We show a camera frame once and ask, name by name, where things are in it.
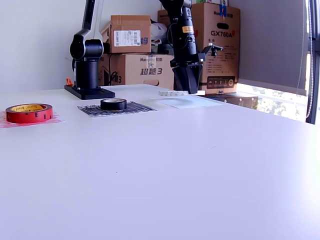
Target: black tape roll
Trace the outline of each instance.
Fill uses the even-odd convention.
[[[119,111],[127,109],[127,100],[108,98],[101,100],[101,109],[105,111]]]

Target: white wall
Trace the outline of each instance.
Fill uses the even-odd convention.
[[[70,44],[86,0],[10,0],[0,6],[0,94],[62,89],[73,77]],[[111,15],[150,15],[159,0],[104,0],[100,29]]]

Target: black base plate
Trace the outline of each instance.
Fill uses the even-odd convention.
[[[64,89],[80,98],[81,100],[112,99],[116,97],[116,94],[114,92],[105,90],[103,88],[78,90],[73,86],[65,85]]]

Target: gray window shade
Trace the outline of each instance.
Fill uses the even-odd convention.
[[[241,14],[239,82],[305,95],[305,0],[232,0],[230,5]]]

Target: barcode label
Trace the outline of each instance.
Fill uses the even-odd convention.
[[[115,47],[137,47],[141,46],[141,31],[114,31]]]

